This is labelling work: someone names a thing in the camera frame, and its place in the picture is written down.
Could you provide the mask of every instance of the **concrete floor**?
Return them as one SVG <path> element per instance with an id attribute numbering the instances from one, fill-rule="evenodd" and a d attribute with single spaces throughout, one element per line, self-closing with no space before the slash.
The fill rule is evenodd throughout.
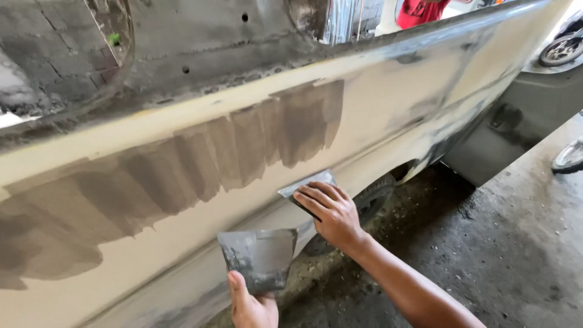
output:
<path id="1" fill-rule="evenodd" d="M 549 168 L 581 133 L 576 116 L 478 189 L 430 167 L 398 187 L 368 229 L 488 327 L 581 327 L 583 172 Z M 409 326 L 339 252 L 298 262 L 280 327 Z"/>

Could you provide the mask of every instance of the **concrete block wall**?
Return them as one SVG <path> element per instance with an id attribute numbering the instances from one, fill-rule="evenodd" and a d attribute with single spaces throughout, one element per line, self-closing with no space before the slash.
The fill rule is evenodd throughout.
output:
<path id="1" fill-rule="evenodd" d="M 369 30 L 374 30 L 381 22 L 382 8 L 385 0 L 356 0 L 354 7 L 354 20 L 352 24 L 352 34 L 355 36 L 359 29 L 360 4 L 364 1 L 363 17 L 360 24 L 361 36 Z"/>
<path id="2" fill-rule="evenodd" d="M 0 0 L 0 47 L 48 95 L 92 95 L 118 65 L 83 0 Z"/>

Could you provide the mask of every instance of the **tire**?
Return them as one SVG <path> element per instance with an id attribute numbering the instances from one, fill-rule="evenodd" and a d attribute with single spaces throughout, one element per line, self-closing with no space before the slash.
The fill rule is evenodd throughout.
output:
<path id="1" fill-rule="evenodd" d="M 571 39 L 573 39 L 573 37 L 564 36 L 564 37 L 560 37 L 557 40 L 551 42 L 548 46 L 546 46 L 543 49 L 543 51 L 540 52 L 539 63 L 545 67 L 557 67 L 557 66 L 564 65 L 570 61 L 574 61 L 577 57 L 579 57 L 581 54 L 583 54 L 583 39 L 580 37 L 577 38 L 579 40 L 578 47 L 577 47 L 577 49 L 575 49 L 575 51 L 573 53 L 566 55 L 565 57 L 563 57 L 561 59 L 557 59 L 557 60 L 547 58 L 548 52 L 554 46 L 556 46 L 562 42 L 569 41 Z"/>
<path id="2" fill-rule="evenodd" d="M 573 140 L 555 157 L 551 170 L 562 175 L 583 170 L 583 136 Z"/>
<path id="3" fill-rule="evenodd" d="M 382 209 L 386 200 L 395 190 L 396 180 L 387 173 L 373 182 L 353 198 L 359 212 L 360 225 L 364 225 Z M 319 233 L 316 234 L 304 247 L 307 256 L 320 256 L 335 250 Z"/>

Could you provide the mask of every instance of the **wheel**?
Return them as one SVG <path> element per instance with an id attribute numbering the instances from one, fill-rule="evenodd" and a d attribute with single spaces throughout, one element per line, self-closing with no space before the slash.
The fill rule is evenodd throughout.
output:
<path id="1" fill-rule="evenodd" d="M 546 67 L 556 67 L 575 60 L 583 54 L 583 39 L 564 36 L 551 42 L 543 49 L 539 62 Z"/>
<path id="2" fill-rule="evenodd" d="M 551 170 L 563 175 L 583 170 L 583 135 L 573 140 L 555 157 Z"/>
<path id="3" fill-rule="evenodd" d="M 395 184 L 396 180 L 393 175 L 387 173 L 353 198 L 356 210 L 359 212 L 360 225 L 370 221 L 381 210 L 385 201 L 393 194 Z M 303 252 L 307 256 L 320 256 L 334 249 L 334 246 L 330 245 L 320 234 L 317 234 L 307 243 Z"/>

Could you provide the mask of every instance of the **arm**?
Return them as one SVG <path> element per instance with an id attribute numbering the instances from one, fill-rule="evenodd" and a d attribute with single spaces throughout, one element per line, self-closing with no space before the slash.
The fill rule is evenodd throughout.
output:
<path id="1" fill-rule="evenodd" d="M 356 206 L 342 189 L 311 182 L 299 191 L 295 199 L 322 220 L 314 220 L 316 230 L 373 276 L 413 327 L 485 328 L 453 297 L 363 231 Z"/>

